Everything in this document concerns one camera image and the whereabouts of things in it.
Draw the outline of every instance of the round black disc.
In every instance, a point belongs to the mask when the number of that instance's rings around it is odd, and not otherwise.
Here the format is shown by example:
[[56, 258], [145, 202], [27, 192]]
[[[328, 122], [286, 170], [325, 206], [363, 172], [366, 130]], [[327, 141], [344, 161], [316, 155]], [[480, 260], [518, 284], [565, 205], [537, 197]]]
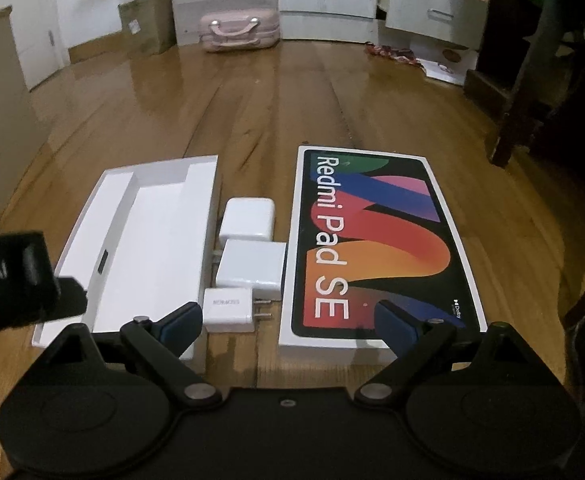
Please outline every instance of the round black disc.
[[443, 462], [484, 477], [555, 465], [579, 436], [579, 413], [564, 389], [531, 385], [530, 366], [495, 362], [487, 381], [471, 368], [432, 378], [411, 393], [413, 434]]
[[18, 386], [0, 409], [13, 465], [54, 478], [105, 476], [143, 458], [166, 431], [170, 405], [151, 382], [105, 371], [93, 384]]

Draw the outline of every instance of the open drawer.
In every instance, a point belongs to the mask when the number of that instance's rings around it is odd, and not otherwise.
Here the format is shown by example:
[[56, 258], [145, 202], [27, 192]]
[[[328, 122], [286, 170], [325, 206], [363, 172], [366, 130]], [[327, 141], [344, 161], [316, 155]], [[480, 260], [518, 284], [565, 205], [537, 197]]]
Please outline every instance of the open drawer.
[[[32, 344], [48, 346], [70, 323], [117, 332], [134, 316], [159, 320], [210, 284], [219, 202], [217, 157], [201, 156], [105, 171], [61, 254], [55, 273], [88, 292], [81, 317], [39, 324]], [[206, 334], [182, 355], [205, 367]]]
[[390, 0], [386, 27], [478, 49], [487, 12], [481, 0]]

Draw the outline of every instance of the floor plank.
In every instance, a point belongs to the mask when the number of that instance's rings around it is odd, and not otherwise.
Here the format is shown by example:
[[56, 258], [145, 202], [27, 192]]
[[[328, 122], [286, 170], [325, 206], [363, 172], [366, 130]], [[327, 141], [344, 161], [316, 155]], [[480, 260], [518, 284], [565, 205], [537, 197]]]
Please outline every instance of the floor plank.
[[[585, 186], [522, 151], [491, 166], [492, 122], [460, 88], [361, 45], [284, 42], [209, 55], [106, 54], [64, 69], [32, 93], [50, 128], [0, 219], [0, 232], [42, 230], [56, 261], [101, 173], [127, 164], [220, 155], [220, 217], [232, 196], [275, 200], [286, 241], [300, 144], [422, 155], [441, 184], [489, 320], [512, 323], [564, 377], [564, 313], [585, 289]], [[282, 362], [279, 304], [254, 335], [209, 339], [220, 385], [355, 386], [373, 367]], [[0, 402], [36, 357], [31, 329], [0, 333]], [[0, 478], [6, 463], [0, 450]]]

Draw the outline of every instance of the pink suitcase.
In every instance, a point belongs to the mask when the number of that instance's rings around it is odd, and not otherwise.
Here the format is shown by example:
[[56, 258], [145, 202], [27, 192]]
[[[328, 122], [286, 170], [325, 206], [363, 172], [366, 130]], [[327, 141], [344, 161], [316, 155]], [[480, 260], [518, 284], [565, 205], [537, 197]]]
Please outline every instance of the pink suitcase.
[[268, 48], [279, 41], [279, 12], [274, 9], [212, 12], [200, 20], [199, 36], [208, 52]]

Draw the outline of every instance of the suitcase handle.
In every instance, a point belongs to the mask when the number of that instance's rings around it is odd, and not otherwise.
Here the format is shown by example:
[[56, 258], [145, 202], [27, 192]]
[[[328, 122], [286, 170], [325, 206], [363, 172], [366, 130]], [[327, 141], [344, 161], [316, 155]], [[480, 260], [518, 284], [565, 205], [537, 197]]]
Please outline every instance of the suitcase handle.
[[233, 48], [236, 46], [250, 46], [250, 45], [258, 45], [259, 44], [259, 39], [255, 39], [255, 40], [238, 40], [238, 41], [224, 41], [223, 43], [220, 43], [218, 41], [213, 41], [212, 42], [212, 46], [219, 46], [219, 47], [224, 47], [224, 48]]
[[251, 18], [250, 23], [237, 32], [224, 32], [221, 30], [220, 25], [221, 22], [219, 20], [212, 20], [212, 22], [210, 22], [210, 29], [215, 34], [217, 34], [217, 36], [223, 36], [224, 38], [234, 38], [235, 36], [241, 36], [242, 34], [247, 34], [253, 30], [257, 25], [259, 25], [259, 18]]

